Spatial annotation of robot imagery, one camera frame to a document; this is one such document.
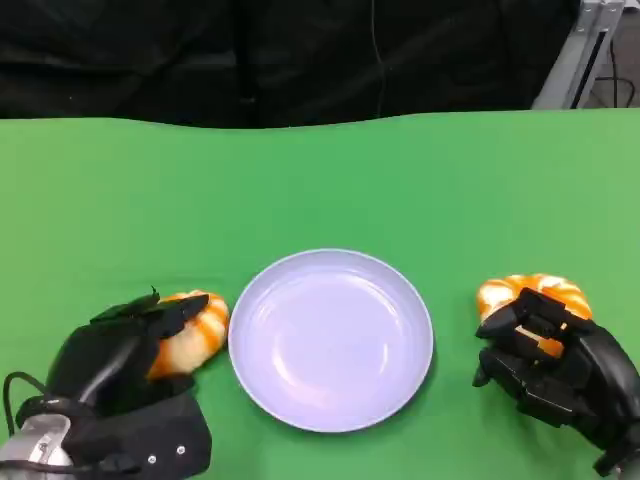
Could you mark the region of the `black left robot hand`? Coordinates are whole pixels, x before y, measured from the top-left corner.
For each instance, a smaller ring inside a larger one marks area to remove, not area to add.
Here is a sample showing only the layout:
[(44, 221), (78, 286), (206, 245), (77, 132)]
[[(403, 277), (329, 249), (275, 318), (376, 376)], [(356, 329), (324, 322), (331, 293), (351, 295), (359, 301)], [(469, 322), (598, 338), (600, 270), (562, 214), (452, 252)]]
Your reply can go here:
[(153, 292), (105, 310), (64, 342), (49, 370), (47, 393), (108, 417), (191, 390), (192, 374), (154, 377), (151, 370), (161, 342), (184, 333), (207, 303), (203, 294), (162, 302)]

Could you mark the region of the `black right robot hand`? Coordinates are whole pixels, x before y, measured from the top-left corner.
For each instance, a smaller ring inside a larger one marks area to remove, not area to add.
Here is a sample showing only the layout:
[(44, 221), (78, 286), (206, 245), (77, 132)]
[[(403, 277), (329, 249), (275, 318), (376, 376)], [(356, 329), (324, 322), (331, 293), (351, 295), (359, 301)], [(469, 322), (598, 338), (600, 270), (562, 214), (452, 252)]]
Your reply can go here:
[(639, 373), (608, 330), (524, 288), (476, 335), (488, 344), (474, 386), (495, 381), (520, 413), (578, 431), (602, 452), (594, 464), (600, 476), (638, 469)]

